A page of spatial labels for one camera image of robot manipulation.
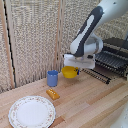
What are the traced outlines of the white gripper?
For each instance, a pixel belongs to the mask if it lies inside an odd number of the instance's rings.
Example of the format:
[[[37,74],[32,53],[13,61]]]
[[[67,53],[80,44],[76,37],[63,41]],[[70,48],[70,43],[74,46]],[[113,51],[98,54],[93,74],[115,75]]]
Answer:
[[[84,55],[82,57],[75,57],[71,54],[65,54],[64,65],[78,67],[78,68],[93,69],[95,67],[95,56]]]

